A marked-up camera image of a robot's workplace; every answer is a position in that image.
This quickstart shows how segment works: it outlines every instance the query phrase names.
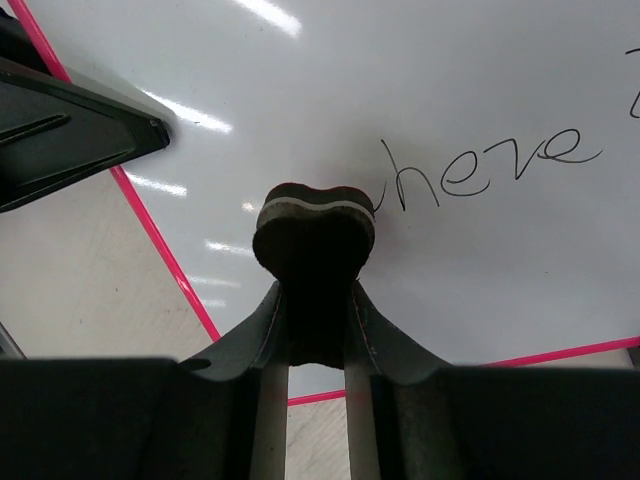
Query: whiteboard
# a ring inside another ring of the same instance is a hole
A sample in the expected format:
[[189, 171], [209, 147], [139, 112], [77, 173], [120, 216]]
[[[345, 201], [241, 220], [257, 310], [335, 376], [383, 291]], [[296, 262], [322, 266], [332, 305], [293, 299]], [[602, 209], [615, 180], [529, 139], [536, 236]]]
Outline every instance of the whiteboard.
[[[386, 184], [362, 284], [450, 362], [640, 335], [637, 2], [28, 4], [76, 83], [169, 119], [126, 171], [222, 333], [272, 281], [251, 236], [295, 181]], [[341, 382], [303, 367], [290, 394]]]

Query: black object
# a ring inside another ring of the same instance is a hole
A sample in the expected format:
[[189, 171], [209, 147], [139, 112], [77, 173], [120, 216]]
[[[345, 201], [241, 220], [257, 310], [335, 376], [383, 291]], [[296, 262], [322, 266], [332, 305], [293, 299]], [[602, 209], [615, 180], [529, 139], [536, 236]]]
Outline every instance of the black object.
[[446, 364], [355, 280], [370, 202], [302, 187], [258, 217], [256, 255], [281, 281], [191, 359], [0, 362], [2, 477], [283, 479], [296, 357], [344, 368], [354, 479], [637, 478], [636, 371]]
[[169, 144], [160, 119], [47, 75], [6, 14], [0, 54], [0, 212]]

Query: handwritten word heve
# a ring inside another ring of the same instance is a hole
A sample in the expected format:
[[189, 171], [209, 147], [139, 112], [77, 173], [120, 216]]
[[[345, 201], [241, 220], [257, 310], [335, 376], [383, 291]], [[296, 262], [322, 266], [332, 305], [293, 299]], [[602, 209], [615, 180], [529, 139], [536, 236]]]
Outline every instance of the handwritten word heve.
[[[557, 151], [558, 147], [554, 147], [554, 143], [555, 144], [559, 143], [560, 139], [566, 136], [573, 137], [572, 146], [570, 148], [567, 148], [564, 151]], [[581, 140], [582, 140], [582, 134], [578, 129], [567, 128], [566, 130], [562, 130], [556, 133], [555, 135], [553, 135], [549, 140], [543, 140], [542, 142], [540, 142], [538, 146], [533, 150], [529, 158], [526, 160], [524, 165], [522, 166], [520, 165], [520, 152], [518, 149], [518, 142], [516, 141], [515, 138], [507, 138], [505, 140], [501, 140], [498, 143], [484, 149], [482, 153], [487, 154], [491, 150], [494, 150], [503, 145], [505, 146], [505, 148], [511, 145], [513, 147], [513, 153], [514, 153], [514, 179], [520, 180], [520, 178], [522, 177], [522, 175], [524, 174], [525, 170], [527, 169], [527, 167], [529, 166], [529, 164], [531, 163], [534, 157], [541, 158], [543, 160], [553, 160], [554, 162], [559, 162], [559, 163], [575, 164], [575, 163], [589, 162], [599, 157], [602, 154], [603, 151], [600, 150], [595, 155], [592, 155], [587, 158], [582, 158], [582, 159], [567, 158], [567, 155], [569, 155], [570, 153], [572, 153], [574, 150], [578, 148]], [[382, 142], [382, 145], [384, 146], [384, 148], [387, 150], [387, 154], [389, 155], [389, 159], [391, 160], [391, 165], [393, 166], [393, 170], [395, 172], [396, 192], [398, 194], [398, 199], [400, 200], [400, 205], [402, 205], [402, 210], [404, 211], [407, 209], [407, 203], [406, 203], [404, 186], [402, 185], [401, 176], [405, 172], [410, 172], [410, 171], [418, 173], [424, 179], [425, 183], [429, 187], [429, 190], [431, 191], [431, 194], [433, 195], [433, 199], [436, 203], [436, 206], [439, 207], [440, 199], [438, 198], [438, 195], [436, 194], [436, 191], [433, 188], [433, 184], [431, 183], [431, 180], [429, 179], [429, 177], [418, 167], [404, 167], [404, 168], [398, 169], [398, 165], [396, 164], [395, 158], [391, 153], [391, 149], [389, 148], [389, 145], [383, 139], [380, 139], [380, 141]], [[471, 171], [469, 172], [469, 174], [467, 174], [463, 178], [451, 179], [449, 175], [449, 171], [451, 170], [451, 168], [453, 168], [454, 165], [456, 165], [456, 163], [463, 160], [464, 158], [471, 158], [473, 160], [473, 164], [472, 164], [473, 166], [471, 167]], [[462, 185], [464, 182], [470, 180], [473, 177], [473, 175], [476, 173], [477, 169], [478, 169], [478, 154], [475, 151], [469, 150], [458, 155], [456, 158], [453, 159], [451, 163], [449, 163], [449, 165], [447, 165], [447, 167], [442, 172], [442, 175], [440, 177], [440, 188], [444, 193], [452, 197], [473, 197], [476, 195], [480, 195], [482, 192], [486, 191], [489, 188], [489, 186], [491, 185], [491, 180], [487, 180], [487, 184], [481, 189], [475, 190], [472, 192], [455, 192], [450, 187], [451, 185]], [[384, 193], [385, 192], [383, 191], [382, 199], [380, 200], [380, 204], [378, 205], [378, 207], [376, 207], [376, 210], [380, 208], [380, 206], [382, 205], [382, 202], [384, 200]]]

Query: pink edge strip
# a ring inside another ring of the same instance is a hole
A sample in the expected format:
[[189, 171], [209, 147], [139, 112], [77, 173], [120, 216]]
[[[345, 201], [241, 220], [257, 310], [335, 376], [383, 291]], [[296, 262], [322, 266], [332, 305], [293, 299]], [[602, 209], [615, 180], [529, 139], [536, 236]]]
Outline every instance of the pink edge strip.
[[[71, 78], [69, 77], [66, 70], [58, 60], [58, 57], [53, 51], [51, 44], [44, 36], [44, 33], [42, 33], [42, 30], [36, 23], [35, 18], [31, 14], [31, 11], [27, 7], [24, 0], [7, 0], [7, 1], [9, 3], [9, 6], [13, 9], [13, 12], [18, 17], [18, 20], [20, 20], [22, 27], [25, 29], [25, 31], [29, 35], [29, 38], [33, 42], [33, 45], [35, 46], [36, 50], [38, 50], [38, 53], [42, 57], [42, 60], [44, 61], [45, 65], [51, 71], [51, 74], [59, 80], [63, 80], [65, 82], [71, 83]], [[202, 326], [205, 328], [205, 330], [207, 331], [211, 339], [215, 342], [220, 338], [220, 333], [218, 332], [218, 329], [216, 328], [213, 321], [209, 317], [209, 314], [207, 313], [206, 309], [202, 305], [202, 302], [200, 302], [200, 299], [198, 298], [195, 291], [193, 290], [193, 287], [187, 280], [187, 277], [185, 276], [184, 272], [180, 268], [180, 265], [178, 265], [178, 261], [175, 259], [175, 257], [171, 253], [171, 250], [169, 250], [168, 245], [162, 238], [162, 235], [160, 234], [158, 227], [153, 222], [151, 215], [149, 215], [149, 212], [147, 211], [146, 207], [142, 203], [142, 200], [140, 199], [135, 188], [131, 184], [131, 181], [127, 177], [127, 174], [122, 169], [122, 167], [119, 167], [119, 166], [112, 168], [111, 173], [115, 178], [116, 182], [118, 183], [120, 190], [122, 190], [122, 193], [124, 194], [125, 198], [129, 202], [129, 205], [131, 205], [131, 208], [136, 213], [138, 220], [140, 221], [140, 223], [142, 223], [142, 226], [147, 232], [147, 235], [149, 235], [149, 238], [151, 238], [151, 241], [153, 242], [154, 246], [158, 250], [158, 253], [160, 253], [160, 256], [162, 257], [167, 267], [169, 268], [169, 271], [171, 272], [176, 282], [178, 283], [178, 286], [184, 293], [185, 297], [187, 297], [189, 304], [191, 304], [191, 308], [193, 308], [193, 311], [196, 313], [196, 315], [200, 319]], [[489, 365], [502, 366], [502, 367], [505, 367], [505, 366], [518, 367], [522, 365], [532, 365], [535, 363], [550, 362], [552, 360], [560, 360], [562, 358], [576, 357], [580, 355], [589, 355], [592, 353], [600, 353], [600, 352], [606, 352], [609, 350], [617, 350], [620, 348], [631, 348], [631, 347], [637, 347], [637, 346], [640, 346], [640, 337], [625, 338], [622, 340], [613, 340], [611, 342], [597, 343], [595, 345], [587, 345], [584, 347], [568, 348], [566, 350], [558, 350], [555, 352], [540, 353], [538, 355], [530, 355], [527, 357], [513, 358], [510, 360], [502, 360], [500, 362], [491, 363]], [[315, 395], [307, 395], [304, 397], [291, 398], [289, 399], [289, 406], [304, 405], [306, 403], [321, 402], [324, 400], [332, 400], [336, 398], [342, 398], [344, 397], [344, 395], [345, 395], [344, 390], [336, 390], [333, 392], [325, 392], [325, 393], [319, 393]]]

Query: white board surface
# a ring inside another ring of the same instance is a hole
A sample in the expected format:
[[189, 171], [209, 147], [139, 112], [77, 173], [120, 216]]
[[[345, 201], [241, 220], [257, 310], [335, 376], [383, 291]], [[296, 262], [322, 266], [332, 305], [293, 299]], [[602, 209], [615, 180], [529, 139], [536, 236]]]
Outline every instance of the white board surface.
[[[296, 181], [386, 182], [362, 283], [448, 361], [640, 335], [640, 4], [276, 3], [28, 2], [76, 83], [170, 115], [126, 171], [222, 333], [271, 283], [256, 210]], [[340, 388], [314, 372], [291, 395]]]

